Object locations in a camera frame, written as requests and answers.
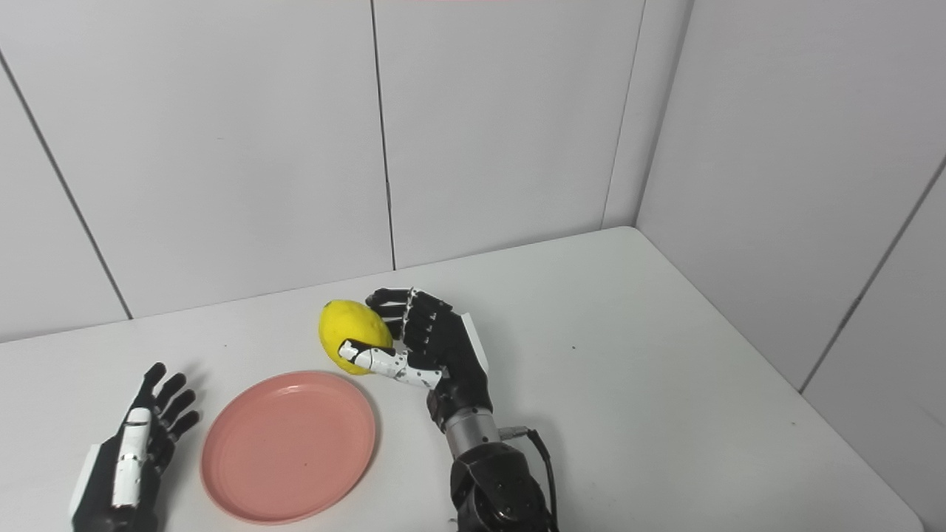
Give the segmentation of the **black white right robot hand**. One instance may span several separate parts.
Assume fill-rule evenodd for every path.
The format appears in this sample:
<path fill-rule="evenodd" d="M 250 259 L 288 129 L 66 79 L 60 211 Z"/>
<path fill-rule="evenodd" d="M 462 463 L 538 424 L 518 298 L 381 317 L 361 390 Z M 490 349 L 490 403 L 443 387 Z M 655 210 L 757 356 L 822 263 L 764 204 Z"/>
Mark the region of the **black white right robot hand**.
<path fill-rule="evenodd" d="M 331 301 L 319 337 L 339 367 L 428 391 L 433 423 L 446 432 L 459 414 L 491 414 L 488 364 L 469 314 L 416 287 L 380 287 L 364 303 Z"/>

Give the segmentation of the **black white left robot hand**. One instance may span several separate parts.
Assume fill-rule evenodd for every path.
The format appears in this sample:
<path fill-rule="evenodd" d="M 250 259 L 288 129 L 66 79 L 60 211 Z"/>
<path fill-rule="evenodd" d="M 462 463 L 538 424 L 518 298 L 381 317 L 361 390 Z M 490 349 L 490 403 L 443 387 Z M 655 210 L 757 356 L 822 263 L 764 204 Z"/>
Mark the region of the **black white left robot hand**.
<path fill-rule="evenodd" d="M 92 446 L 70 503 L 75 531 L 158 531 L 157 499 L 178 441 L 200 421 L 182 372 L 146 371 L 118 430 Z"/>

